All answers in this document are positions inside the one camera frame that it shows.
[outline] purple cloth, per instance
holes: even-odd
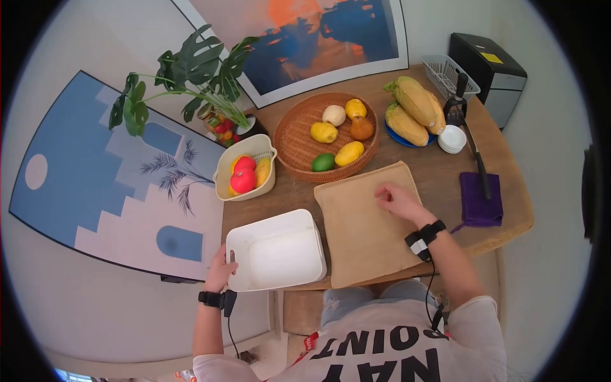
[[[488,186],[492,196],[490,200],[486,200],[484,196],[478,173],[462,172],[460,174],[463,223],[454,228],[451,233],[464,226],[482,228],[502,225],[503,203],[500,198],[499,176],[488,174]]]

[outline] yellow label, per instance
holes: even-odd
[[[501,61],[496,54],[481,52],[481,55],[484,56],[484,58],[490,62],[496,62],[497,64],[503,63],[503,61]]]

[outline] blue plate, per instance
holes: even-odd
[[[416,145],[412,144],[407,139],[404,139],[399,134],[395,133],[393,131],[393,129],[391,129],[388,126],[388,123],[386,123],[386,119],[384,119],[384,125],[386,126],[386,131],[388,131],[388,134],[392,137],[392,139],[394,139],[395,141],[399,142],[400,144],[402,144],[404,146],[407,146],[407,147],[415,147],[415,148],[422,147],[422,146],[416,146]],[[437,136],[435,134],[428,133],[428,142],[426,143],[426,145],[427,146],[430,145],[436,139],[437,139]]]

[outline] right hand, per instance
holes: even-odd
[[[435,216],[424,208],[412,193],[396,183],[380,184],[374,196],[378,198],[378,207],[414,222],[418,229],[437,221]]]

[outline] jeans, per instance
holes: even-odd
[[[375,298],[371,290],[363,287],[327,289],[324,292],[324,309],[320,327],[324,328],[329,322],[337,321],[362,306],[396,303],[406,299],[424,301],[425,296],[426,285],[414,279],[392,284],[382,292],[380,298]],[[437,299],[431,293],[426,296],[426,301],[435,308],[438,307]]]

